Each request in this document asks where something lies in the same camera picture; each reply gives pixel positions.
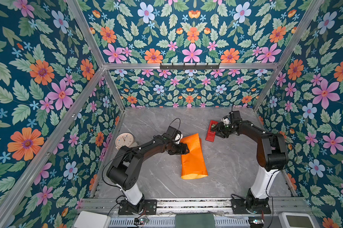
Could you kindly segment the yellow wrapping paper sheet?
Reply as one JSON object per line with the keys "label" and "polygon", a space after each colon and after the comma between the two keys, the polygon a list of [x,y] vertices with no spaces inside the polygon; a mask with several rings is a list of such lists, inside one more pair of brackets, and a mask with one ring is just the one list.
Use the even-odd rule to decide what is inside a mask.
{"label": "yellow wrapping paper sheet", "polygon": [[187,144],[190,151],[188,154],[181,156],[181,178],[183,180],[195,180],[208,177],[199,134],[182,138],[181,142]]}

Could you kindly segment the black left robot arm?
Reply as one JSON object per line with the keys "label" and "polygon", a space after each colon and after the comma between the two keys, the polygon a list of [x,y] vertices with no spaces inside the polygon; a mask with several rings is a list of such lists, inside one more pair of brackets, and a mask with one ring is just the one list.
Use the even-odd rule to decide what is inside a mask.
{"label": "black left robot arm", "polygon": [[139,146],[122,146],[113,158],[106,176],[121,189],[126,202],[132,206],[142,204],[145,199],[137,186],[144,161],[156,154],[167,152],[169,155],[186,155],[188,145],[181,142],[183,134],[177,128],[169,126],[166,133],[155,135],[150,141]]}

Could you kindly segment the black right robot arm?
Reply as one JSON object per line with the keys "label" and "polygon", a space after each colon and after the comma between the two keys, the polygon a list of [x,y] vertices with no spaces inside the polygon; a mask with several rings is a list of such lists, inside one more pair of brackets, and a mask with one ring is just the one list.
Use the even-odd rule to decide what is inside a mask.
{"label": "black right robot arm", "polygon": [[256,158],[260,169],[248,190],[245,207],[254,212],[268,206],[269,192],[279,171],[288,163],[287,145],[281,134],[267,132],[251,121],[243,120],[239,111],[231,111],[210,129],[216,136],[245,135],[257,143]]}

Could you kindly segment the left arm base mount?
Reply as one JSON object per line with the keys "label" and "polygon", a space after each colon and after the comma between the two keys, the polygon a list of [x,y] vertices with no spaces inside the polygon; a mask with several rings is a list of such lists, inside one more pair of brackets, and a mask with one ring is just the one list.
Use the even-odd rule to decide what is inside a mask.
{"label": "left arm base mount", "polygon": [[118,215],[155,215],[157,210],[157,203],[156,199],[144,199],[142,198],[141,201],[137,205],[132,205],[126,199],[120,202],[120,207],[118,210]]}

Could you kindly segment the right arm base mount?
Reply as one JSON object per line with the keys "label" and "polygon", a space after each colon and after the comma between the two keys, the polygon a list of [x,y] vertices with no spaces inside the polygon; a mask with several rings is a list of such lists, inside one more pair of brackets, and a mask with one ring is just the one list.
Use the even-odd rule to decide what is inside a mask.
{"label": "right arm base mount", "polygon": [[257,199],[248,197],[248,199],[232,198],[230,200],[231,208],[234,214],[271,214],[269,198]]}

